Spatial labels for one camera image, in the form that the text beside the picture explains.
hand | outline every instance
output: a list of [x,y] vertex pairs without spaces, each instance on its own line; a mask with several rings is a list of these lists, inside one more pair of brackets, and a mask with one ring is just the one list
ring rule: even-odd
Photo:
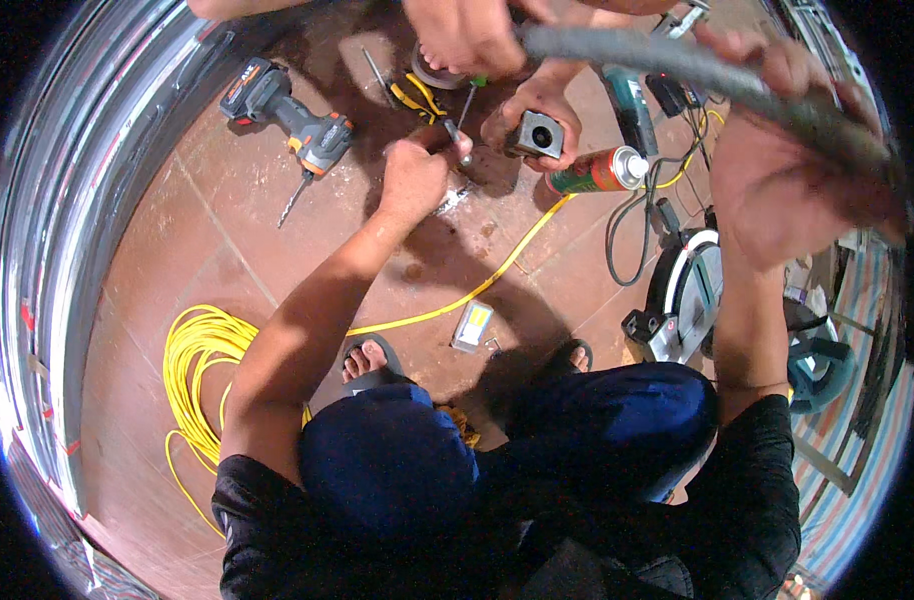
[[[694,28],[697,40],[732,63],[754,62],[774,92],[785,98],[836,91],[844,111],[882,138],[872,103],[850,83],[831,81],[820,61],[796,42],[768,45],[757,33],[713,34]],[[774,124],[742,111],[730,113],[717,140],[710,173],[721,234],[755,270],[826,248],[854,226],[903,228],[894,194],[879,181],[844,174]]]
[[473,142],[463,132],[460,143],[454,144],[442,126],[425,126],[393,142],[386,150],[384,193],[377,213],[416,227],[439,207],[447,191],[447,173],[472,149]]
[[431,68],[499,77],[519,71],[526,55],[513,36],[508,1],[535,18],[557,20],[559,0],[403,0]]
[[540,173],[562,171],[577,158],[577,142],[583,130],[580,118],[563,97],[566,85],[538,75],[524,81],[509,100],[497,107],[481,126],[481,136],[487,146],[494,150],[503,150],[507,134],[518,125],[524,111],[546,114],[563,127],[563,147],[559,159],[549,156],[539,159],[525,158],[524,162],[531,169]]

screwdriver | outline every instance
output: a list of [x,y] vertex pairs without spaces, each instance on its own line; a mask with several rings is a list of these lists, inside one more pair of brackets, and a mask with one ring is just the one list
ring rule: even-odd
[[391,109],[396,109],[396,102],[393,102],[387,82],[384,80],[384,76],[380,74],[380,69],[377,68],[377,63],[373,61],[373,56],[367,52],[367,48],[362,48],[362,50],[364,51],[364,57],[367,58],[367,62],[370,64],[370,70],[373,71],[373,76],[377,78],[377,82],[380,84],[380,91],[384,92],[384,98],[387,99]]
[[466,96],[466,102],[463,103],[463,111],[460,113],[460,121],[457,121],[457,128],[463,127],[463,119],[466,118],[466,111],[470,108],[470,103],[473,102],[473,97],[477,95],[477,88],[487,85],[487,76],[479,75],[470,80],[470,93]]

flip-flop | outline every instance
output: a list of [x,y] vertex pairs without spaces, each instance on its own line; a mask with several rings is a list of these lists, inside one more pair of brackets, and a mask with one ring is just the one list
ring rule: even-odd
[[589,373],[593,369],[593,350],[590,349],[590,344],[583,340],[570,340],[561,344],[560,347],[554,351],[554,355],[550,357],[550,361],[548,361],[543,369],[537,374],[536,380],[560,378],[564,375],[569,376],[571,374],[581,373],[582,371],[570,361],[570,355],[579,347],[582,347],[583,351],[586,353],[586,370]]
[[365,333],[347,340],[345,350],[343,351],[343,361],[345,362],[346,359],[350,358],[350,352],[354,348],[362,346],[367,340],[377,342],[377,345],[384,351],[384,355],[387,357],[387,365],[382,366],[376,371],[372,370],[371,372],[366,372],[361,376],[355,377],[344,383],[342,388],[344,398],[355,396],[361,391],[363,392],[364,390],[369,390],[381,385],[410,382],[410,379],[403,375],[403,367],[400,365],[400,359],[397,358],[396,352],[393,351],[393,346],[390,345],[382,335],[376,333]]

yellow cable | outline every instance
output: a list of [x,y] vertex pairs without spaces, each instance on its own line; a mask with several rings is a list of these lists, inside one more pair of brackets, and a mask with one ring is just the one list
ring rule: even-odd
[[[718,112],[712,111],[712,110],[710,111],[710,110],[709,110],[709,111],[707,111],[706,113],[707,113],[707,114],[712,114],[713,116],[717,117],[717,120],[720,121],[720,124],[721,124],[721,125],[724,125],[724,117],[720,116],[720,114],[719,114]],[[704,121],[706,121],[706,116],[701,115],[701,117],[700,117],[700,125],[697,126],[697,130],[699,130],[700,127],[703,127],[703,122],[704,122]],[[665,188],[665,187],[670,187],[670,186],[672,186],[673,184],[675,184],[675,183],[677,182],[677,180],[680,179],[680,178],[683,176],[683,172],[687,170],[687,167],[690,166],[690,161],[691,161],[691,159],[693,159],[693,157],[694,157],[693,154],[690,155],[690,156],[688,156],[688,157],[687,157],[687,160],[684,161],[682,165],[680,165],[680,168],[679,168],[679,171],[677,172],[677,174],[675,174],[673,177],[671,177],[671,179],[670,179],[666,184],[665,184],[665,183],[664,183],[664,184],[663,184],[663,183],[659,183],[659,184],[656,186],[656,189],[663,189],[663,188]],[[642,186],[640,186],[640,189],[647,189],[647,186],[642,185]]]
[[476,289],[474,289],[472,292],[470,292],[466,296],[460,298],[458,301],[451,302],[449,305],[444,306],[442,308],[438,308],[437,310],[432,310],[429,313],[423,313],[422,315],[416,315],[415,317],[408,317],[406,319],[402,318],[399,320],[392,320],[389,323],[382,322],[380,324],[377,324],[376,326],[367,325],[366,327],[362,327],[362,328],[357,327],[355,329],[351,329],[351,330],[347,331],[346,334],[348,336],[349,335],[361,335],[364,333],[373,333],[374,331],[383,331],[386,329],[392,330],[393,328],[401,328],[403,325],[408,326],[408,325],[412,325],[416,322],[418,323],[421,321],[427,321],[434,317],[439,317],[440,315],[446,314],[446,313],[450,312],[451,310],[460,308],[461,306],[469,303],[476,296],[483,294],[484,291],[487,290],[488,287],[493,285],[493,282],[496,282],[504,274],[504,272],[506,272],[508,269],[510,269],[511,265],[513,264],[513,261],[516,260],[516,258],[520,256],[520,253],[523,252],[523,248],[526,248],[527,244],[530,244],[530,241],[532,239],[534,239],[534,236],[537,234],[537,232],[540,231],[545,224],[547,224],[547,221],[550,221],[550,219],[555,214],[557,214],[557,211],[560,210],[564,204],[570,202],[570,200],[572,198],[574,198],[576,195],[577,194],[568,194],[568,195],[564,196],[563,198],[559,199],[557,201],[557,203],[554,204],[550,208],[550,210],[548,210],[546,213],[544,213],[544,215],[542,217],[540,217],[540,220],[537,221],[534,224],[534,226],[530,228],[530,231],[527,231],[527,234],[524,235],[523,239],[520,240],[520,243],[516,245],[516,247],[511,252],[511,255],[509,257],[507,257],[507,260],[504,261],[504,264],[500,265],[500,268],[497,269],[490,277],[485,279],[483,283],[478,285],[476,287]]
[[[716,111],[709,110],[707,113],[717,117],[722,124],[724,123],[724,118]],[[691,155],[691,157],[683,163],[678,174],[670,181],[666,184],[662,183],[657,187],[663,188],[669,185],[672,186],[686,170],[692,157],[693,156]],[[383,322],[374,326],[367,325],[362,328],[356,327],[355,329],[347,331],[346,335],[360,335],[372,333],[374,331],[390,330],[393,328],[400,328],[403,325],[407,326],[416,322],[427,321],[469,303],[479,294],[483,294],[493,282],[496,282],[508,269],[510,269],[516,258],[523,252],[523,249],[534,239],[534,236],[555,214],[557,214],[558,210],[570,202],[575,196],[576,194],[569,194],[558,200],[558,202],[530,228],[530,231],[523,236],[520,243],[514,247],[507,259],[500,265],[500,268],[466,296],[451,302],[447,306],[414,317],[392,320],[389,323]],[[191,313],[198,311],[201,314],[187,318],[184,322],[184,318]],[[176,485],[179,486],[180,490],[183,491],[183,494],[190,500],[194,509],[197,510],[200,517],[207,522],[207,525],[221,536],[223,534],[220,529],[210,522],[210,519],[203,513],[203,510],[200,510],[197,502],[190,496],[190,493],[177,476],[176,469],[174,468],[174,461],[171,456],[170,442],[171,438],[175,435],[186,439],[188,446],[190,446],[190,450],[194,453],[194,456],[197,457],[199,462],[203,464],[211,474],[217,474],[216,468],[218,462],[220,462],[220,438],[217,437],[217,434],[214,433],[210,424],[207,422],[206,416],[203,414],[203,408],[200,404],[200,389],[202,387],[203,375],[206,373],[207,369],[214,365],[221,363],[239,364],[244,356],[244,352],[247,351],[250,342],[253,341],[253,338],[256,335],[257,328],[252,324],[240,318],[233,317],[215,306],[198,304],[183,311],[174,320],[174,323],[171,325],[170,331],[167,334],[167,344],[164,348],[164,386],[167,389],[167,398],[170,402],[171,410],[174,412],[174,418],[176,419],[177,424],[177,428],[168,433],[167,437],[164,439],[167,464],[170,466],[170,473],[174,475]],[[192,376],[188,385],[187,379],[190,374],[192,374]],[[226,389],[223,391],[219,409],[221,431],[223,431],[223,406],[229,392],[230,386],[227,385]],[[312,417],[313,415],[310,413],[310,409],[304,407],[303,425],[306,426],[307,422]]]
[[[194,312],[201,314],[184,320]],[[197,460],[211,474],[217,474],[216,468],[220,462],[220,438],[211,429],[200,404],[203,375],[214,365],[239,364],[256,335],[257,328],[250,323],[228,315],[215,306],[198,304],[183,311],[174,320],[164,347],[163,381],[177,425],[177,428],[168,433],[167,438],[164,439],[167,464],[170,466],[170,473],[174,475],[176,485],[190,500],[197,513],[218,534],[221,534],[221,531],[210,522],[203,510],[200,510],[199,505],[190,496],[176,474],[174,460],[171,456],[171,438],[178,435],[186,439],[187,445]],[[221,431],[223,431],[223,405],[229,391],[230,386],[228,385],[221,398]],[[310,409],[305,407],[303,423],[306,425],[311,417]]]

pliers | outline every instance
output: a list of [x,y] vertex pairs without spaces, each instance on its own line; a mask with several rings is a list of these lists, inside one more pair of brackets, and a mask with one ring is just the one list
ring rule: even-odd
[[427,106],[416,102],[413,98],[408,96],[406,92],[401,90],[400,86],[396,83],[391,83],[391,93],[402,103],[402,105],[412,111],[417,111],[421,117],[427,117],[428,125],[433,125],[434,122],[437,121],[437,117],[445,116],[447,114],[446,110],[441,110],[434,102],[434,92],[430,91],[430,89],[424,85],[423,81],[417,78],[413,73],[407,73],[407,81],[413,84],[414,88],[420,90],[420,93],[423,94],[423,98],[427,101]]

